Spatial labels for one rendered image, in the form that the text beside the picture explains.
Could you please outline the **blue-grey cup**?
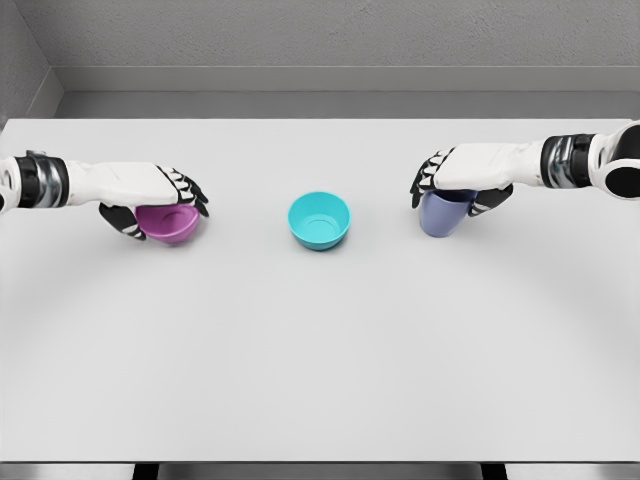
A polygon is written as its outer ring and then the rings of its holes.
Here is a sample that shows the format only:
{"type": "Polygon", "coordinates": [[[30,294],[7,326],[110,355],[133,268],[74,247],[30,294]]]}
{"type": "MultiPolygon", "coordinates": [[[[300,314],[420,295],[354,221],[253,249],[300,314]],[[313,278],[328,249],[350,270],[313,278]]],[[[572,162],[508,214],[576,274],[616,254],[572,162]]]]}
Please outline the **blue-grey cup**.
{"type": "Polygon", "coordinates": [[[476,199],[475,190],[433,190],[425,192],[420,202],[420,226],[432,237],[453,233],[476,199]]]}

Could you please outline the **purple bowl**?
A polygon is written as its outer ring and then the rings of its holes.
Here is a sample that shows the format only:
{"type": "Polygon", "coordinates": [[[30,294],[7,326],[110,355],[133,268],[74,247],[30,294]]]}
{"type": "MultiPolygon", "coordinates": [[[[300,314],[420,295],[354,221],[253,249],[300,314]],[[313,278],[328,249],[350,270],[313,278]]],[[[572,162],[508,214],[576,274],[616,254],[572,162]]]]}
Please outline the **purple bowl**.
{"type": "Polygon", "coordinates": [[[166,244],[191,238],[200,220],[198,210],[188,204],[138,206],[134,215],[143,233],[166,244]]]}

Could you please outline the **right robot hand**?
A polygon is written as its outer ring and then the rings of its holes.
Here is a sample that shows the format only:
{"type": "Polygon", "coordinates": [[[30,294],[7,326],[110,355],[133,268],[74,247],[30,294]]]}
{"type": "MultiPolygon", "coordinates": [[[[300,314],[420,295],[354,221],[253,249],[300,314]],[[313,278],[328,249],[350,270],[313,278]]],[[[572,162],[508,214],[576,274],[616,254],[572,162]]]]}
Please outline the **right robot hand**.
{"type": "Polygon", "coordinates": [[[467,215],[487,213],[511,197],[513,181],[506,172],[505,157],[497,144],[461,144],[437,151],[418,168],[411,184],[411,208],[427,192],[473,190],[475,199],[467,215]]]}

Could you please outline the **turquoise bowl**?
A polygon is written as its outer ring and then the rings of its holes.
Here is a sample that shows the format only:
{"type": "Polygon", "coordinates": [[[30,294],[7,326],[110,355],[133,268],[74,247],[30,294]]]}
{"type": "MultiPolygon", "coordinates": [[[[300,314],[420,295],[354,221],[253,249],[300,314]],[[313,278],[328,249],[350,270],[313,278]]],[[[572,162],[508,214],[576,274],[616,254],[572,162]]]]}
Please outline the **turquoise bowl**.
{"type": "Polygon", "coordinates": [[[287,212],[289,230],[305,248],[325,251],[337,246],[351,224],[351,210],[339,196],[312,191],[295,199],[287,212]]]}

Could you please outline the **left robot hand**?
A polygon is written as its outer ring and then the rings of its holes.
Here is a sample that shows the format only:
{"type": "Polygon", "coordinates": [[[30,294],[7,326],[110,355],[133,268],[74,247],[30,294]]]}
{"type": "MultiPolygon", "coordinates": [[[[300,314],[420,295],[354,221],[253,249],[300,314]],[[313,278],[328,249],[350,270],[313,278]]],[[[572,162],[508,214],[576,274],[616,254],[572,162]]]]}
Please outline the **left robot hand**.
{"type": "Polygon", "coordinates": [[[200,186],[175,168],[148,162],[110,167],[113,174],[101,180],[95,201],[99,213],[118,232],[135,240],[146,239],[133,212],[139,206],[189,205],[209,217],[209,199],[200,186]]]}

